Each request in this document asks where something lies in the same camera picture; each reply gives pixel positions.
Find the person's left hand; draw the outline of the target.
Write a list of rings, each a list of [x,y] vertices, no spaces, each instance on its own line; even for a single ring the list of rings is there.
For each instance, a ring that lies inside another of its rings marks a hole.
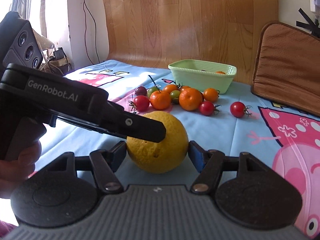
[[[41,143],[37,141],[24,149],[17,160],[1,160],[1,198],[10,198],[14,189],[35,171],[35,163],[41,156],[41,151]]]

